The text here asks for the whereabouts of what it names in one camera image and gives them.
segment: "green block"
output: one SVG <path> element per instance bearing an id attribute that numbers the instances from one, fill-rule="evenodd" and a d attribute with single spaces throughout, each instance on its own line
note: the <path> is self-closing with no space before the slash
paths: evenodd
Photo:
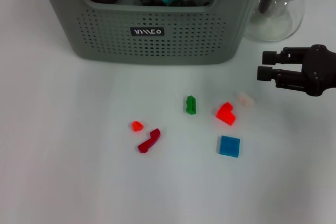
<path id="1" fill-rule="evenodd" d="M 194 115 L 196 114 L 196 99 L 190 95 L 187 97 L 187 113 L 189 113 L 190 115 Z"/>

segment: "white table surface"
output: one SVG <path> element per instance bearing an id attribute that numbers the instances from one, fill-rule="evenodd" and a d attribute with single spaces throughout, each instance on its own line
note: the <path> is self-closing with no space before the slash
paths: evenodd
<path id="1" fill-rule="evenodd" d="M 48 0 L 0 0 L 0 223 L 335 224 L 336 89 L 314 98 L 256 78 L 264 50 L 336 51 L 336 1 L 306 2 L 291 38 L 182 67 L 83 60 Z M 226 101 L 232 127 L 213 116 Z M 241 139 L 239 158 L 216 153 L 221 135 Z"/>

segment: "glass jar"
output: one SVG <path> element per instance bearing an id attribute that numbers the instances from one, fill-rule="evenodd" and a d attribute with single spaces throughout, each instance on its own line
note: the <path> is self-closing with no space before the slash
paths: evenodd
<path id="1" fill-rule="evenodd" d="M 260 0 L 252 14 L 246 37 L 261 41 L 280 41 L 300 27 L 305 0 Z"/>

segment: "plastic toy block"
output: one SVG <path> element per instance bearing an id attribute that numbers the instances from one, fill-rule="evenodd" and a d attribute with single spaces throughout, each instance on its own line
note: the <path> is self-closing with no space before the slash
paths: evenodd
<path id="1" fill-rule="evenodd" d="M 236 116 L 231 112 L 233 110 L 233 106 L 227 102 L 225 103 L 217 112 L 216 117 L 221 121 L 227 123 L 232 126 L 232 124 L 236 121 Z"/>
<path id="2" fill-rule="evenodd" d="M 219 154 L 230 157 L 239 156 L 240 139 L 229 136 L 222 136 L 220 139 L 221 147 L 219 148 Z"/>
<path id="3" fill-rule="evenodd" d="M 134 131 L 141 131 L 143 129 L 143 125 L 140 122 L 138 122 L 138 121 L 134 121 L 132 123 L 132 129 Z"/>
<path id="4" fill-rule="evenodd" d="M 238 95 L 238 101 L 245 107 L 251 108 L 254 106 L 255 102 L 254 100 L 249 97 L 246 93 L 241 92 Z"/>
<path id="5" fill-rule="evenodd" d="M 150 133 L 151 138 L 147 141 L 143 142 L 138 146 L 138 150 L 140 153 L 146 153 L 150 147 L 152 147 L 157 140 L 159 139 L 161 132 L 159 129 L 155 129 Z"/>
<path id="6" fill-rule="evenodd" d="M 194 115 L 196 114 L 196 99 L 190 95 L 187 97 L 187 109 L 186 111 L 190 114 L 190 115 Z"/>

